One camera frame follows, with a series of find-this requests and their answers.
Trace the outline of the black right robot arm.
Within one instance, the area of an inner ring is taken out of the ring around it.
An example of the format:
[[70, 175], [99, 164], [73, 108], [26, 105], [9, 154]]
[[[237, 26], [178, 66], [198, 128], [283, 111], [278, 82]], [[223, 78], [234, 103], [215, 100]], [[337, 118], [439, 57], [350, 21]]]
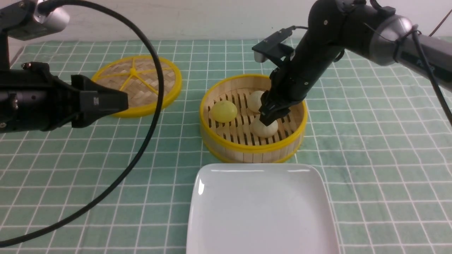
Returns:
[[333, 62], [349, 50], [380, 66], [398, 63], [430, 80], [443, 111], [451, 110], [442, 88], [451, 91], [452, 45], [422, 34], [418, 26], [375, 0], [318, 0], [296, 48], [284, 44], [298, 26], [271, 34], [253, 46], [256, 62], [270, 60], [271, 87], [262, 98], [260, 121], [268, 126], [301, 103]]

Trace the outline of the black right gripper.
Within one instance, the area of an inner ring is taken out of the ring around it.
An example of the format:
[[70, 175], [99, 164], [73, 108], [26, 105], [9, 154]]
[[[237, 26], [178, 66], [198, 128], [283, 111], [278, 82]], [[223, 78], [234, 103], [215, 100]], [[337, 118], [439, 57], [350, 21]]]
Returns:
[[290, 107], [304, 100], [331, 63], [331, 44], [302, 39], [272, 75], [269, 93], [262, 94], [260, 122], [269, 126], [289, 114]]

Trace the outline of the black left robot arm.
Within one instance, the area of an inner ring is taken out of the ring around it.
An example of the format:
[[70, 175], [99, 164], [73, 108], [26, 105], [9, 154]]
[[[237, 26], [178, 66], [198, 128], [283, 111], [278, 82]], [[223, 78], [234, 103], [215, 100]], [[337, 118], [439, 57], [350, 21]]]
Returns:
[[156, 67], [158, 93], [154, 121], [164, 105], [164, 74], [160, 58], [145, 34], [129, 19], [87, 0], [21, 0], [1, 8], [1, 133], [50, 132], [68, 123], [85, 128], [96, 120], [129, 108], [127, 94], [101, 86], [82, 74], [68, 84], [50, 72], [47, 63], [27, 62], [11, 69], [8, 38], [27, 41], [64, 30], [65, 5], [90, 8], [120, 21], [150, 52]]

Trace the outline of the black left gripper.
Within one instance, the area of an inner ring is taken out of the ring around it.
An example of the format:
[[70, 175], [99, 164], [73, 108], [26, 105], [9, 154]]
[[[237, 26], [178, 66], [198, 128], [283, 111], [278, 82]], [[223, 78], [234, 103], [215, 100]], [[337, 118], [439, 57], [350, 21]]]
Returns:
[[21, 128], [52, 131], [70, 123], [85, 128], [102, 117], [129, 109], [128, 94], [104, 87], [81, 74], [71, 85], [50, 73], [47, 63], [22, 65], [26, 82], [21, 88]]

